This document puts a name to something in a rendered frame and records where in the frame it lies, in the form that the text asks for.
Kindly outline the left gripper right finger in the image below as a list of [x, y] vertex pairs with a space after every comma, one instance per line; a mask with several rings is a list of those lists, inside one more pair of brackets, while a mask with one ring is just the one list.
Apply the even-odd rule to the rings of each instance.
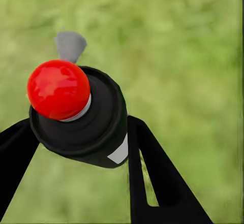
[[[147, 124], [128, 115], [131, 224], [213, 224]], [[141, 150], [159, 206], [147, 203]]]

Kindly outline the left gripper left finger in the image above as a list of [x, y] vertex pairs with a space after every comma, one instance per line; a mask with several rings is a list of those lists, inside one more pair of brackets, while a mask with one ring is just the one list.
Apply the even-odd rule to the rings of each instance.
[[29, 118], [0, 133], [0, 221], [39, 143]]

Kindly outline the pesticide atomizer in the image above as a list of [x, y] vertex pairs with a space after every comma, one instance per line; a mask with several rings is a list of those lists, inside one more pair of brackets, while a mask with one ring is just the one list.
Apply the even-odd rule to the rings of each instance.
[[30, 126], [49, 151], [115, 169], [128, 157], [128, 112], [121, 87], [106, 73], [76, 61], [86, 39], [64, 30], [55, 36], [60, 59], [39, 65], [27, 82]]

